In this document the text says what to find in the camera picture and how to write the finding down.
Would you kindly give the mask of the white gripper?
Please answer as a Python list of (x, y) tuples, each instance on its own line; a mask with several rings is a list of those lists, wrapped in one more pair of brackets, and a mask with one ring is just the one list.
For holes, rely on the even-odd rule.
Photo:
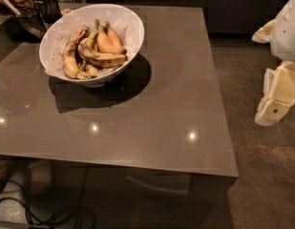
[(267, 69), (263, 78), (263, 98), (255, 115), (261, 126), (278, 123), (295, 104), (295, 0), (288, 0), (277, 14), (257, 31), (251, 39), (265, 44), (270, 42), (274, 56), (285, 60), (276, 69)]

